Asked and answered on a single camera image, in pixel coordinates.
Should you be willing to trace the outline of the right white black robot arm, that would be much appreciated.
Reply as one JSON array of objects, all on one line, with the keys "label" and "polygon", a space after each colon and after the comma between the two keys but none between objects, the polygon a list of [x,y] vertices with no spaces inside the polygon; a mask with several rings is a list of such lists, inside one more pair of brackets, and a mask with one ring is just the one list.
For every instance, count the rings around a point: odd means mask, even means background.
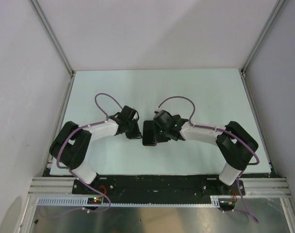
[{"label": "right white black robot arm", "polygon": [[236,121],[225,126],[198,125],[180,115],[171,115],[165,110],[155,112],[153,117],[155,141],[199,141],[217,146],[226,163],[216,183],[217,191],[223,195],[234,189],[234,181],[250,165],[259,163],[255,154],[259,145]]}]

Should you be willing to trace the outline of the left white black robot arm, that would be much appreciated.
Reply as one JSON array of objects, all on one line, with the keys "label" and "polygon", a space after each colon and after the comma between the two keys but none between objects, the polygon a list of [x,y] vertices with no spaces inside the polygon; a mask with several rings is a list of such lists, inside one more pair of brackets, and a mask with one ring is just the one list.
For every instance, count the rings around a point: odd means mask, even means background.
[{"label": "left white black robot arm", "polygon": [[99,190],[97,172],[86,161],[89,144],[93,141],[124,134],[128,139],[141,139],[138,112],[124,106],[121,112],[108,116],[104,121],[79,126],[68,121],[57,134],[49,148],[50,155],[57,160],[60,169],[67,169],[82,180],[83,188],[90,194]]}]

